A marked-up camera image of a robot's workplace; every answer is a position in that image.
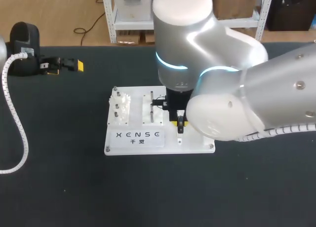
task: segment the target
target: floor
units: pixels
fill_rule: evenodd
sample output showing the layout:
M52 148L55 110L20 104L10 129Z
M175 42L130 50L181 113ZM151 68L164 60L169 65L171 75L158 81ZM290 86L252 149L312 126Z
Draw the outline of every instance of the floor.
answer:
M8 41L14 23L25 21L39 28L42 46L80 45L82 35L73 33L73 29L89 29L103 12L103 4L95 0L0 0L0 34ZM255 29L241 31L255 34ZM262 42L315 39L316 31L265 31ZM111 45L105 17L86 35L83 45Z

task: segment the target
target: black power cord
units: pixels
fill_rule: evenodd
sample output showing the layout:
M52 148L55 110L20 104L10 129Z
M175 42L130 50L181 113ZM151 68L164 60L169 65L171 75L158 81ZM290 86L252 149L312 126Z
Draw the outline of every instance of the black power cord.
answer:
M96 0L95 2L96 2L96 3L103 3L103 0ZM92 30L92 28L95 26L95 24L97 24L98 20L100 20L100 18L101 18L102 16L104 16L104 15L105 15L105 12L104 12L101 16L99 16L98 19L96 19L96 21L93 23L93 25L91 26L91 28L90 28L89 30L86 30L85 28L81 28L81 27L74 29L74 33L75 33L75 34L83 34L83 36L82 36L82 38L81 38L80 46L82 46L82 41L83 41L83 38L85 37L85 35L86 35L89 31Z

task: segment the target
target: white coiled cable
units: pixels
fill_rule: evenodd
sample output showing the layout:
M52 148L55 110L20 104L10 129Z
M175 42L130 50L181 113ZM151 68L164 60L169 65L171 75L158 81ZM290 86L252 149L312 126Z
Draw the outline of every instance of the white coiled cable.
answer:
M289 134L289 133L296 133L296 132L312 132L316 131L316 124L303 124L303 125L293 125L287 127L280 127L276 129L271 129L266 131L270 134L271 137L282 135L282 134ZM255 140L259 140L262 138L266 138L262 133L255 133L251 135L244 136L242 138L237 139L238 142L251 142Z
M28 144L28 139L26 137L25 131L23 129L22 123L20 121L20 118L18 116L18 114L15 111L14 105L12 103L11 97L10 97L10 93L9 93L9 89L8 89L8 82L7 82L7 76L8 76L8 70L10 65L13 63L14 60L17 59L25 59L28 57L27 53L18 53L18 54L13 54L11 55L11 57L9 57L9 59L6 61L4 67L3 67L3 71L2 71L2 88L3 88L3 93L4 93L4 97L6 99L6 102L9 106L9 109L11 111L12 117L15 121L16 126L19 129L22 141L23 141L23 156L21 161L14 167L11 169L7 169L7 170L0 170L0 174L10 174L13 173L15 171L17 171L18 169L20 169L23 164L25 163L28 154L29 154L29 144Z

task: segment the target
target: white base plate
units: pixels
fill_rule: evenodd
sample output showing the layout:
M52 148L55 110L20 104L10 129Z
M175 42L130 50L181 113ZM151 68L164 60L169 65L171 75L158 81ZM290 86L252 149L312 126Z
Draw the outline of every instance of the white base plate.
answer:
M177 127L169 121L168 111L154 106L154 123L148 122L150 100L147 98L151 91L154 92L154 99L165 96L164 86L118 87L117 91L124 92L131 98L129 122L128 125L108 124L104 149L106 155L215 152L214 140L202 136L190 125L184 128L182 142L178 143Z

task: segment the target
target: plastic storage bin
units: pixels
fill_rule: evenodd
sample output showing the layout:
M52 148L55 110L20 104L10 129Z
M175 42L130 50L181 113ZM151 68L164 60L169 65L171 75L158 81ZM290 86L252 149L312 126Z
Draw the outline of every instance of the plastic storage bin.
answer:
M153 0L114 0L121 21L149 21Z

